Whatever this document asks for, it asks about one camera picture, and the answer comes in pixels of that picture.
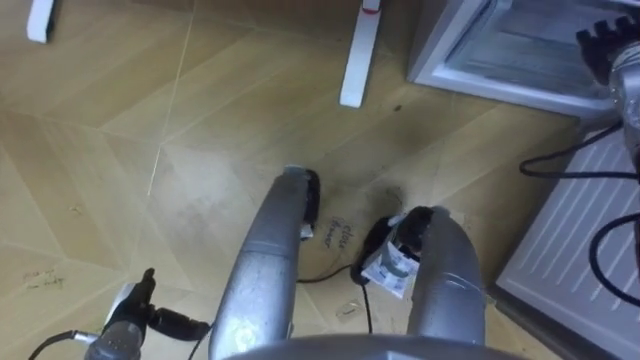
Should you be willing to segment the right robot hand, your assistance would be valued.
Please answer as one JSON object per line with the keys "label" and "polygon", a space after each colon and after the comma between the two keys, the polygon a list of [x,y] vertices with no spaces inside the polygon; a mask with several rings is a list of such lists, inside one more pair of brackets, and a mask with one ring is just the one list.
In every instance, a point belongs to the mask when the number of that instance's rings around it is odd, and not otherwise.
{"label": "right robot hand", "polygon": [[639,18],[623,16],[614,21],[613,26],[605,20],[593,25],[593,30],[576,33],[581,57],[595,81],[609,85],[609,76],[614,61],[622,50],[639,41]]}

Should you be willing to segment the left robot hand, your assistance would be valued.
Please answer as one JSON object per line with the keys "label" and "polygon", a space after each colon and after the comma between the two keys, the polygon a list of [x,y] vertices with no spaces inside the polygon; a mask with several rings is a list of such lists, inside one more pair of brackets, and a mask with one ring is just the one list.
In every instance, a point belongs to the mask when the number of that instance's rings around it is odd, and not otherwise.
{"label": "left robot hand", "polygon": [[103,333],[118,322],[128,322],[146,336],[147,328],[180,341],[202,340],[210,329],[207,322],[192,319],[167,308],[157,308],[151,303],[156,287],[155,269],[148,268],[142,279],[133,285],[127,296],[121,300],[109,315]]}

